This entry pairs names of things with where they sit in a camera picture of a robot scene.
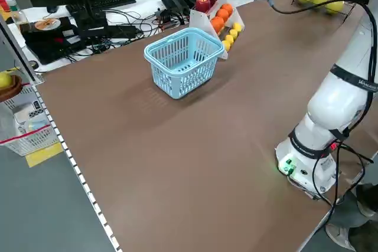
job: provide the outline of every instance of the orange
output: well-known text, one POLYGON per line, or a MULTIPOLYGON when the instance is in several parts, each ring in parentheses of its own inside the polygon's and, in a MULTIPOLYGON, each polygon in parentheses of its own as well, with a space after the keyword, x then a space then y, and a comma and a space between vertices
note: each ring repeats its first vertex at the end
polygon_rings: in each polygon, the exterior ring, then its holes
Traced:
POLYGON ((224 20, 223 18, 220 18, 220 17, 214 17, 213 19, 210 20, 210 23, 217 34, 222 30, 224 26, 224 20))
POLYGON ((216 14, 218 17, 223 18, 224 22, 227 22, 229 19, 230 14, 225 9, 219 9, 216 14))
POLYGON ((223 4, 220 8, 227 10, 227 12, 229 13, 229 16, 231 16, 232 9, 233 9, 231 4, 228 4, 228 3, 223 4))

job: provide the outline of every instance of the lemon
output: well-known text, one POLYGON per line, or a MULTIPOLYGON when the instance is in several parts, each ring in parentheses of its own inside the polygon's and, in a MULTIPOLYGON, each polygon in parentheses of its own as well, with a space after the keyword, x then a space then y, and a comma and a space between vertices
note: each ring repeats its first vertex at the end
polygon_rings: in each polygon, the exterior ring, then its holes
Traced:
POLYGON ((240 25, 239 23, 234 23, 234 24, 232 25, 232 28, 233 28, 234 30, 236 30, 237 32, 241 32, 241 31, 242 31, 242 25, 240 25))
POLYGON ((234 38, 232 37, 232 35, 226 35, 224 37, 224 40, 228 41, 230 43, 230 45, 233 45, 233 43, 234 43, 234 38))
POLYGON ((234 40, 236 40, 236 38, 237 38, 237 31, 236 30, 231 30, 230 31, 230 35, 234 38, 234 40))
POLYGON ((12 77, 7 73, 0 73, 0 89, 9 87, 12 84, 12 77))
POLYGON ((229 52, 231 48, 231 43, 229 41, 222 41, 222 44, 224 45, 224 49, 226 49, 226 51, 229 52))

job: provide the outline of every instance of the bottle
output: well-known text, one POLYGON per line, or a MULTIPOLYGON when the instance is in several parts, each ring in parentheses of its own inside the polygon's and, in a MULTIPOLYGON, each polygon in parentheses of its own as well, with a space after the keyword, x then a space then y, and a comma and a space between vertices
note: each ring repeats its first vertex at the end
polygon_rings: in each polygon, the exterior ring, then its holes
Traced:
POLYGON ((28 18, 24 12, 18 7, 16 0, 5 0, 10 8, 11 17, 14 21, 14 24, 19 28, 22 24, 29 24, 28 18))

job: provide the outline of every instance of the brown table surface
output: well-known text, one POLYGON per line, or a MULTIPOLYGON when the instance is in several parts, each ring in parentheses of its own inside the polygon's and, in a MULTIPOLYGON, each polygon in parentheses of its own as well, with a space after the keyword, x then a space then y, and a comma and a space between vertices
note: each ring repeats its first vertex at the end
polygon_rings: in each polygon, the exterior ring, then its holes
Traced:
MULTIPOLYGON (((239 12, 246 30, 230 58, 181 100, 154 85, 143 56, 166 34, 48 73, 38 86, 123 251, 295 251, 328 211, 288 184, 274 148, 362 11, 342 26, 314 11, 281 15, 265 1, 239 12)), ((366 155, 377 149, 371 117, 350 138, 366 155)), ((343 170, 355 174, 347 157, 343 170)))

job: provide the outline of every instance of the blue basket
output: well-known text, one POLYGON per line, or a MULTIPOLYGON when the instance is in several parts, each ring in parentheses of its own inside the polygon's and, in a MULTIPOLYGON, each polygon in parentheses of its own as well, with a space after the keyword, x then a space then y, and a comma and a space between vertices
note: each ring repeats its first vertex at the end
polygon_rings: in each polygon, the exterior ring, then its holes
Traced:
POLYGON ((197 28, 186 28, 147 45, 154 83, 179 99, 209 80, 218 55, 224 51, 216 38, 197 28))

